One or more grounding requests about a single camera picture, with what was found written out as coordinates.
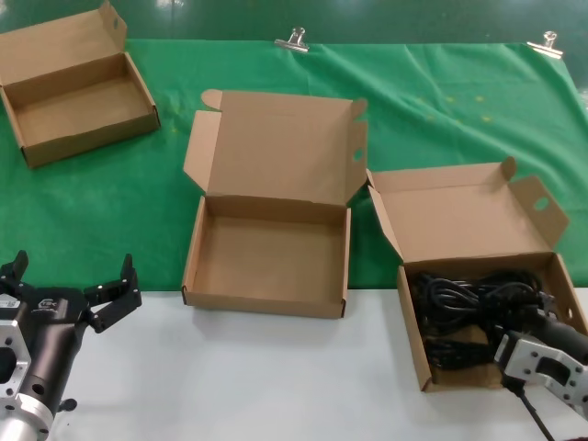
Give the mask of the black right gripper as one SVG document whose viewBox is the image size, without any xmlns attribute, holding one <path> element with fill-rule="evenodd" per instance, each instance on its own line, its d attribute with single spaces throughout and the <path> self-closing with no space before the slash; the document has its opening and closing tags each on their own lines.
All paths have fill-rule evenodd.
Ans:
<svg viewBox="0 0 588 441">
<path fill-rule="evenodd" d="M 543 344 L 563 351 L 580 363 L 586 363 L 587 336 L 559 322 L 553 296 L 539 293 L 537 300 L 537 317 L 530 321 L 529 333 Z"/>
</svg>

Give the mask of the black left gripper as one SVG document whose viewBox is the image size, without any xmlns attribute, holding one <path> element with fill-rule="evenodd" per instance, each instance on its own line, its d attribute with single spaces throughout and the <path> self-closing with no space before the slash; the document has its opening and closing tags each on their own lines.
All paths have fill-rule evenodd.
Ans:
<svg viewBox="0 0 588 441">
<path fill-rule="evenodd" d="M 57 413 L 87 324 L 101 334 L 141 306 L 132 255 L 118 280 L 84 289 L 34 288 L 22 281 L 28 254 L 1 265 L 1 293 L 24 301 L 26 343 L 31 363 L 21 392 Z"/>
</svg>

